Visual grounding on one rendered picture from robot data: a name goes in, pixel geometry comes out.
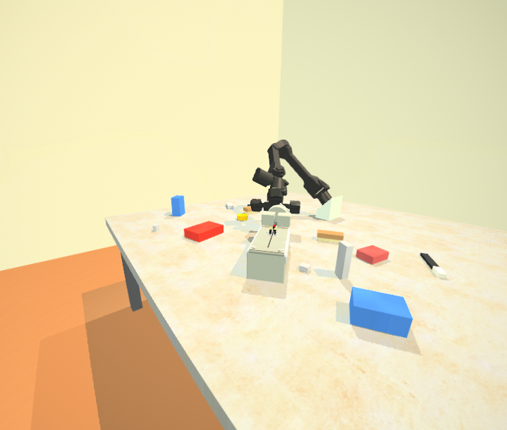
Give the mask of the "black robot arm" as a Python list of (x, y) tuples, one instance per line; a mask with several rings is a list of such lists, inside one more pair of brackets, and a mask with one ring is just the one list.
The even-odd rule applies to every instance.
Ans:
[(269, 170), (265, 171), (257, 167), (252, 178), (252, 181), (264, 187), (270, 185), (267, 193), (267, 201), (276, 198), (282, 198), (283, 201), (282, 196), (287, 195), (287, 185), (289, 185), (289, 182), (283, 179), (286, 170), (284, 166), (281, 165), (280, 158), (285, 159), (292, 166), (296, 173), (304, 180), (304, 188), (314, 199), (317, 198), (321, 205), (332, 198), (327, 191), (330, 189), (329, 185), (308, 172), (304, 165), (294, 156), (292, 147), (287, 140), (279, 140), (272, 144), (267, 152), (269, 154)]

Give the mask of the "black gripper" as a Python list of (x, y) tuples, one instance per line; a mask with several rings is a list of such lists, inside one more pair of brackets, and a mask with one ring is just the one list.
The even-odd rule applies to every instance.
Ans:
[(272, 206), (279, 205), (280, 203), (287, 209), (290, 209), (290, 213), (300, 213), (300, 201), (290, 200), (290, 204), (283, 204), (282, 198), (270, 199), (268, 202), (264, 203), (262, 203), (261, 199), (251, 199), (250, 207), (252, 211), (256, 212), (261, 212), (262, 208), (264, 208), (264, 211), (269, 211)]

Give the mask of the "blue rectangular block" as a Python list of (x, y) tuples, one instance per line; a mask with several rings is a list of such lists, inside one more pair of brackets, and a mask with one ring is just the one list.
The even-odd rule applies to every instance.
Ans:
[(352, 287), (350, 324), (407, 338), (413, 317), (403, 296)]
[(184, 195), (176, 195), (171, 197), (172, 216), (182, 216), (185, 214), (185, 198)]

